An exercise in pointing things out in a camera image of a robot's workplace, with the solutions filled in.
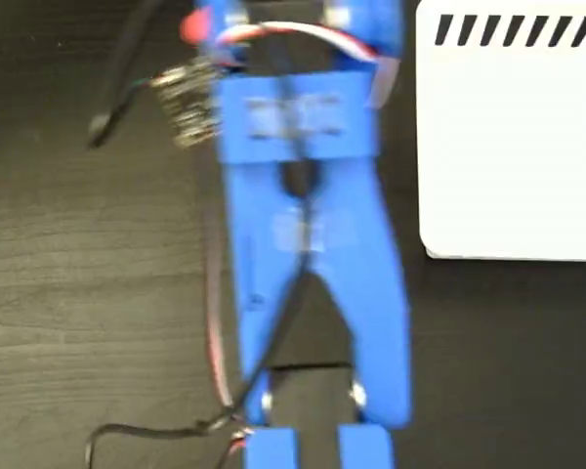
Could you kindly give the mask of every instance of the dark wooden table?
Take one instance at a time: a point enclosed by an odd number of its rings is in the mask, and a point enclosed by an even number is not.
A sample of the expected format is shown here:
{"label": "dark wooden table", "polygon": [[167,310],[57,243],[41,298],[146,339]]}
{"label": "dark wooden table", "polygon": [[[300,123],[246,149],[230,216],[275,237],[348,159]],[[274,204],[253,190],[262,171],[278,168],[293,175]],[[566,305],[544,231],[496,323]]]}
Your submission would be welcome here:
{"label": "dark wooden table", "polygon": [[[169,3],[140,72],[187,53],[177,30],[190,5]],[[191,153],[173,148],[149,96],[111,144],[84,150],[132,4],[0,0],[0,469],[78,468],[104,421],[176,426],[215,408]],[[399,467],[584,468],[586,265],[426,259],[412,37],[379,163],[412,298],[415,414],[396,435]],[[317,301],[307,317],[329,310]],[[332,347],[329,321],[311,323],[291,357]],[[234,356],[230,321],[226,336]],[[99,467],[209,467],[221,442],[109,438]]]}

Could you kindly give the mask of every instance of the blue 3d-printed part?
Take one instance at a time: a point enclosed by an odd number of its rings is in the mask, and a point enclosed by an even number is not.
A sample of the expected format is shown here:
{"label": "blue 3d-printed part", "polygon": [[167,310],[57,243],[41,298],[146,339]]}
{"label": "blue 3d-printed part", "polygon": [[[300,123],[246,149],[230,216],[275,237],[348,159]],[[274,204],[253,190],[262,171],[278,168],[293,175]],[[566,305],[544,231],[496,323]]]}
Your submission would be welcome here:
{"label": "blue 3d-printed part", "polygon": [[[338,429],[343,469],[393,469],[391,436],[379,425],[341,425]],[[298,469],[296,433],[289,428],[258,429],[245,449],[245,467]]]}
{"label": "blue 3d-printed part", "polygon": [[[203,0],[211,8],[209,43],[238,18],[236,0]],[[400,59],[401,7],[393,0],[338,0],[349,10],[342,27],[380,55]],[[234,54],[238,49],[231,49]],[[409,321],[400,259],[380,184],[377,115],[366,106],[373,66],[336,54],[337,69],[292,75],[295,103],[281,101],[274,77],[243,73],[220,80],[220,159],[224,166],[242,372],[248,377],[265,352],[285,283],[295,274],[301,222],[299,200],[281,183],[279,163],[295,154],[283,125],[284,106],[297,112],[309,157],[320,164],[313,197],[310,269],[331,292],[353,336],[355,376],[364,389],[366,423],[339,427],[344,469],[394,467],[386,429],[410,418]],[[263,424],[261,377],[246,416]],[[257,429],[247,469],[298,469],[294,429]]]}

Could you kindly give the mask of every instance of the black stripe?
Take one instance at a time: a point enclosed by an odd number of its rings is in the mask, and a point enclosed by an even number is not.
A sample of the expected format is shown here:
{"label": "black stripe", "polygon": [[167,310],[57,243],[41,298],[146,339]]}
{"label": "black stripe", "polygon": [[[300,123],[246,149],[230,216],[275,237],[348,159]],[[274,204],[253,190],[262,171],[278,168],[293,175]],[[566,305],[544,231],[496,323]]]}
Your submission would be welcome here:
{"label": "black stripe", "polygon": [[491,15],[488,17],[488,20],[486,20],[486,26],[484,27],[484,33],[481,36],[481,46],[487,46],[490,44],[492,35],[495,33],[495,29],[497,28],[497,24],[499,24],[500,20],[501,16],[499,15]]}
{"label": "black stripe", "polygon": [[581,25],[577,29],[575,33],[575,37],[573,38],[573,42],[571,42],[570,47],[579,47],[586,37],[586,17],[582,20]]}
{"label": "black stripe", "polygon": [[512,43],[517,37],[517,33],[519,29],[521,29],[521,25],[523,24],[523,20],[525,20],[525,16],[521,15],[513,15],[512,19],[510,20],[510,24],[508,25],[508,32],[506,32],[506,37],[504,38],[504,47],[512,46]]}
{"label": "black stripe", "polygon": [[476,24],[477,18],[478,17],[476,15],[465,15],[465,18],[462,20],[460,35],[458,36],[459,46],[464,46],[467,44],[469,36],[471,35],[471,31],[473,31],[473,26]]}
{"label": "black stripe", "polygon": [[556,29],[554,29],[554,33],[551,36],[551,40],[549,41],[549,47],[556,47],[558,45],[570,24],[570,20],[571,17],[560,17]]}
{"label": "black stripe", "polygon": [[445,38],[447,37],[447,32],[449,32],[449,27],[451,26],[452,21],[453,15],[440,15],[439,29],[437,30],[437,40],[435,42],[437,46],[442,46],[442,44],[445,42]]}
{"label": "black stripe", "polygon": [[536,40],[538,39],[538,36],[540,36],[540,33],[542,32],[543,27],[545,27],[548,19],[549,17],[536,17],[534,24],[531,26],[531,31],[527,36],[527,42],[525,42],[526,47],[532,47],[534,44],[536,44]]}

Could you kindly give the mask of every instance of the wire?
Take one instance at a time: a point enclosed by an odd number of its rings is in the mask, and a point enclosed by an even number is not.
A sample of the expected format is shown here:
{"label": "wire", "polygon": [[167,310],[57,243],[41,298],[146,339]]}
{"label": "wire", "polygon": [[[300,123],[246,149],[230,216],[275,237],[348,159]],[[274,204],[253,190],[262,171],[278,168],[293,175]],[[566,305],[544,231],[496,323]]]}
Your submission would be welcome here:
{"label": "wire", "polygon": [[131,99],[127,99],[130,88],[125,90],[123,83],[130,65],[137,56],[137,46],[146,35],[147,27],[154,18],[154,14],[164,2],[165,0],[144,0],[126,21],[108,62],[100,96],[101,109],[94,115],[89,125],[90,147],[96,148],[106,142],[117,121],[131,103]]}
{"label": "wire", "polygon": [[[283,51],[275,51],[273,49],[271,52],[270,62],[272,63],[274,72],[278,78],[282,99],[290,100],[294,98],[295,93],[291,80],[288,77],[288,73],[292,70],[287,66],[287,63],[284,60],[284,57],[286,57],[287,54],[280,53]],[[290,107],[285,107],[283,112],[287,127],[289,129],[297,129],[297,118],[294,115],[294,110]],[[307,270],[311,261],[311,221],[313,215],[311,198],[312,162],[306,152],[306,147],[299,136],[299,133],[289,132],[288,134],[290,135],[289,142],[293,147],[293,152],[301,164],[300,171],[294,173],[298,187],[301,188],[303,192],[303,196],[301,197],[301,244],[295,274],[286,282],[284,288],[282,288],[280,292],[280,297],[277,299],[278,301],[275,303],[277,305],[275,326],[269,334],[268,344],[264,353],[255,364],[249,377],[235,393],[231,404],[223,406],[220,411],[208,420],[197,421],[191,426],[178,429],[152,429],[120,423],[108,423],[98,427],[90,435],[85,447],[85,463],[87,469],[93,468],[95,464],[96,444],[101,437],[106,435],[119,434],[156,440],[179,440],[185,438],[205,437],[212,432],[223,428],[239,413],[259,378],[268,368],[270,361],[273,359],[280,346],[280,343],[286,337],[293,319],[295,319],[297,312],[300,310],[302,296],[308,287],[310,278],[310,276],[307,275]]]}
{"label": "wire", "polygon": [[297,21],[265,21],[262,24],[236,24],[222,31],[216,39],[218,44],[232,44],[264,36],[273,32],[302,32],[322,39],[345,52],[352,58],[375,63],[378,54],[354,36],[321,24]]}
{"label": "wire", "polygon": [[230,460],[230,457],[236,454],[239,450],[245,448],[245,444],[246,442],[244,436],[232,436],[223,454],[220,456],[217,463],[215,464],[214,469],[224,469],[226,467],[226,464]]}

